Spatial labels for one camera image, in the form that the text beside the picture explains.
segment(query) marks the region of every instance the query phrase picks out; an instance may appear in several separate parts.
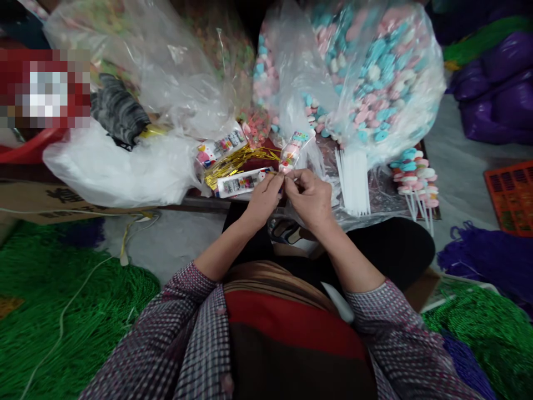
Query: plaid shirt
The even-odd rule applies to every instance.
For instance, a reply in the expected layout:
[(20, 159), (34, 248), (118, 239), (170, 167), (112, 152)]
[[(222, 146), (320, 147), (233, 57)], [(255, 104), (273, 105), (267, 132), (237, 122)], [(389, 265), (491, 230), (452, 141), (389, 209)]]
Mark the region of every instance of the plaid shirt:
[[(379, 399), (482, 399), (392, 282), (346, 299)], [(224, 290), (191, 263), (146, 306), (80, 399), (230, 399), (232, 391)]]

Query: sleeve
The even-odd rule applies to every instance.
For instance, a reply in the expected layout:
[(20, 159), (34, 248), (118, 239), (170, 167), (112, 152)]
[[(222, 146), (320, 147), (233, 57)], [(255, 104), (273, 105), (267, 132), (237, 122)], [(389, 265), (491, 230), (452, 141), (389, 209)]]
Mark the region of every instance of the sleeve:
[(193, 262), (178, 271), (148, 303), (80, 399), (144, 398), (154, 388), (158, 394), (171, 391), (195, 312), (216, 285)]
[(400, 398), (482, 399), (457, 376), (442, 336), (426, 328), (390, 280), (346, 299), (355, 329)]

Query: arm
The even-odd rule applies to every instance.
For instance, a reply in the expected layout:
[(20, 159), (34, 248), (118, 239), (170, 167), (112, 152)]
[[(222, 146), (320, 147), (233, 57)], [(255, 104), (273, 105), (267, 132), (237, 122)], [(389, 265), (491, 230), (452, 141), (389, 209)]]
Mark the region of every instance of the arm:
[(278, 204), (283, 176), (257, 186), (245, 213), (194, 262), (178, 271), (140, 315), (80, 399), (142, 397), (177, 382), (194, 313)]
[(304, 169), (288, 174), (285, 187), (294, 208), (328, 252), (355, 312), (357, 331), (400, 398), (481, 398), (457, 376), (442, 336), (426, 329), (404, 295), (334, 221), (331, 186)]

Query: black pants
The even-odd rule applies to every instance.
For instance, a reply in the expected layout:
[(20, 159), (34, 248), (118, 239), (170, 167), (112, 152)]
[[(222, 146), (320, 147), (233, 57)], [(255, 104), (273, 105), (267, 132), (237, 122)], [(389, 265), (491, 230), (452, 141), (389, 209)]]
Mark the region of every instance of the black pants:
[[(245, 209), (246, 204), (232, 203), (223, 231), (235, 222)], [(391, 218), (368, 228), (350, 231), (348, 237), (401, 291), (405, 291), (420, 278), (435, 256), (435, 243), (431, 235), (423, 227), (406, 218)], [(332, 285), (343, 294), (327, 253), (314, 261), (305, 257), (276, 256), (266, 225), (248, 242), (234, 265), (257, 260), (274, 261), (323, 293), (326, 291), (321, 282)]]

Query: cable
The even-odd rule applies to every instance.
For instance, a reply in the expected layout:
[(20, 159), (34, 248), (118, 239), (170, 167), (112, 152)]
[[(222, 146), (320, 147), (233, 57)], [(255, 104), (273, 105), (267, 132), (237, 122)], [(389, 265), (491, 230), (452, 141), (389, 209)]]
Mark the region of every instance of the cable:
[(99, 213), (99, 212), (93, 212), (93, 211), (82, 211), (82, 210), (42, 210), (42, 211), (15, 211), (10, 210), (8, 208), (2, 208), (0, 207), (0, 211), (5, 211), (13, 214), (40, 214), (40, 213), (47, 213), (47, 212), (72, 212), (72, 213), (80, 213), (80, 214), (93, 214), (93, 215), (100, 215), (105, 217), (123, 217), (125, 215), (131, 215), (136, 217), (143, 216), (142, 214), (138, 213), (132, 213), (132, 214), (106, 214), (106, 213)]
[[(148, 226), (145, 226), (144, 228), (142, 229), (139, 229), (138, 231), (135, 231), (133, 232), (126, 240), (125, 240), (125, 245), (128, 244), (129, 240), (133, 237), (133, 235), (135, 235), (136, 233), (139, 233), (145, 229), (148, 229), (149, 227), (151, 227), (153, 224), (155, 224), (158, 220), (159, 220), (159, 217), (160, 215), (159, 214), (156, 214), (153, 218), (154, 218), (154, 221), (152, 221), (151, 224), (149, 224)], [(81, 293), (81, 291), (83, 290), (83, 288), (85, 287), (85, 285), (87, 284), (87, 282), (89, 282), (89, 279), (90, 277), (93, 275), (94, 271), (96, 271), (98, 269), (99, 266), (101, 266), (103, 263), (106, 263), (108, 262), (110, 259), (112, 258), (115, 258), (113, 256), (109, 256), (108, 258), (106, 258), (104, 261), (100, 262), (99, 264), (97, 264), (92, 270), (91, 272), (89, 272), (89, 275), (87, 275), (87, 278), (85, 279), (85, 281), (83, 282), (83, 284), (81, 285), (81, 287), (78, 289), (78, 291), (76, 292), (76, 294), (70, 299), (70, 301), (67, 303), (67, 305), (65, 306), (65, 308), (63, 308), (63, 311), (61, 311), (61, 314), (59, 315), (59, 338), (57, 339), (56, 343), (54, 344), (54, 346), (50, 349), (50, 351), (46, 354), (46, 356), (44, 356), (44, 358), (41, 360), (41, 362), (39, 362), (37, 364), (37, 366), (35, 367), (35, 369), (33, 370), (31, 376), (29, 377), (29, 381), (28, 383), (26, 384), (26, 387), (24, 388), (24, 392), (22, 393), (22, 396), (20, 398), (20, 400), (23, 400), (24, 397), (26, 396), (26, 394), (28, 393), (28, 390), (33, 382), (33, 378), (35, 377), (35, 374), (37, 373), (37, 370), (39, 370), (39, 368), (41, 367), (41, 365), (47, 360), (48, 357), (50, 357), (50, 355), (56, 350), (56, 348), (59, 346), (59, 344), (61, 343), (61, 340), (63, 339), (63, 335), (64, 335), (64, 316), (65, 316), (65, 313), (68, 309), (68, 307), (70, 307), (70, 305), (72, 304), (72, 302), (76, 299), (76, 297), (78, 297), (78, 295)]]

